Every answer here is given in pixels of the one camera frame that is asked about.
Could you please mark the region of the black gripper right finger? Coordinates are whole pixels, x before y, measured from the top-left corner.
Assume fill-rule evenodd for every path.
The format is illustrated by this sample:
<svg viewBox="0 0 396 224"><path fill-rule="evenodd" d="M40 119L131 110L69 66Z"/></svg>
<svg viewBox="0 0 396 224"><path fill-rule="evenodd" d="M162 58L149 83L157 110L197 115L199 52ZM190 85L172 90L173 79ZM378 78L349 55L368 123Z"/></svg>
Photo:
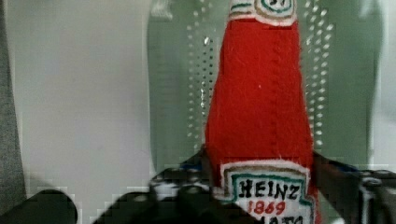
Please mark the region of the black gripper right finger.
<svg viewBox="0 0 396 224"><path fill-rule="evenodd" d="M314 179L346 224L396 224L396 174L356 167L314 153Z"/></svg>

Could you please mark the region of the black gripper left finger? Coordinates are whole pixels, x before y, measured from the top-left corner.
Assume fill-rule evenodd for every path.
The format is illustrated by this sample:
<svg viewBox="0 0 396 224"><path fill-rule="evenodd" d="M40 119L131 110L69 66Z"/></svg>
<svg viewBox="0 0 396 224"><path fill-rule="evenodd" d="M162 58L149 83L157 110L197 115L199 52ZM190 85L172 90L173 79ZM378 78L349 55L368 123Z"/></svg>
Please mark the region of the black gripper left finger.
<svg viewBox="0 0 396 224"><path fill-rule="evenodd" d="M158 201L173 200L180 189L196 187L211 191L214 177L206 147L174 168L166 168L148 182L149 191Z"/></svg>

